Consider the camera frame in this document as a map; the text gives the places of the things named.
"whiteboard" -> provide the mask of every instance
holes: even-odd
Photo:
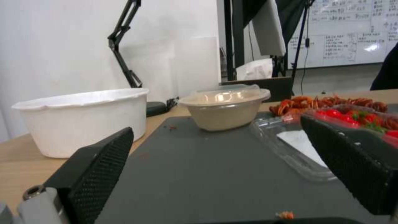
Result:
[[[398,0],[315,0],[310,8],[298,68],[383,62],[398,42]],[[294,62],[301,21],[288,44],[289,68]]]

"gray cutting mat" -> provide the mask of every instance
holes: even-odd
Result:
[[[97,223],[264,220],[285,210],[297,218],[388,223],[387,216],[363,208],[340,181],[302,178],[248,126],[207,132],[189,117],[167,119],[128,158]]]

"lamp base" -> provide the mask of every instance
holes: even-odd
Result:
[[[146,117],[152,117],[159,114],[167,113],[169,110],[165,103],[162,102],[147,102],[146,103]]]

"red food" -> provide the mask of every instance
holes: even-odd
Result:
[[[398,138],[398,130],[388,130],[386,132],[387,136],[392,136],[394,138]]]
[[[315,117],[317,117],[318,119],[321,119],[321,120],[326,119],[326,111],[324,111],[324,110],[316,111]]]
[[[318,110],[316,113],[320,115],[326,115],[326,111],[324,110]]]
[[[352,117],[346,114],[340,115],[339,119],[347,123],[353,123],[355,121]]]
[[[382,120],[375,114],[368,114],[362,120],[365,124],[374,123],[377,126],[380,126]]]
[[[341,116],[341,113],[338,110],[330,109],[326,111],[326,115],[332,118],[339,118]]]
[[[361,124],[356,120],[348,122],[348,124],[350,125],[351,128],[359,128],[361,126]]]
[[[346,115],[352,117],[354,120],[359,119],[359,111],[357,111],[357,110],[350,110],[346,113]]]
[[[283,116],[290,112],[293,114],[301,114],[307,109],[320,109],[332,107],[340,104],[351,104],[357,106],[366,106],[375,109],[378,112],[386,112],[387,105],[382,102],[373,102],[371,99],[342,99],[338,96],[324,97],[314,99],[307,96],[297,96],[292,99],[283,100],[279,105],[269,107],[269,110],[276,116]]]
[[[276,214],[277,217],[279,217],[280,219],[294,219],[295,215],[293,214],[293,212],[281,212],[281,213],[277,213]]]

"black desk lamp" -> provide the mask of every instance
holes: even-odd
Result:
[[[141,0],[128,0],[124,7],[122,14],[116,24],[114,31],[109,35],[109,47],[115,55],[117,62],[119,63],[127,81],[132,88],[141,88],[142,82],[138,76],[127,67],[122,55],[119,52],[119,43],[122,40],[124,34],[130,29],[130,23],[136,14],[138,8],[141,6]],[[155,116],[168,112],[173,106],[176,105],[174,99],[167,100],[166,104],[162,102],[147,102],[146,103],[146,116]]]

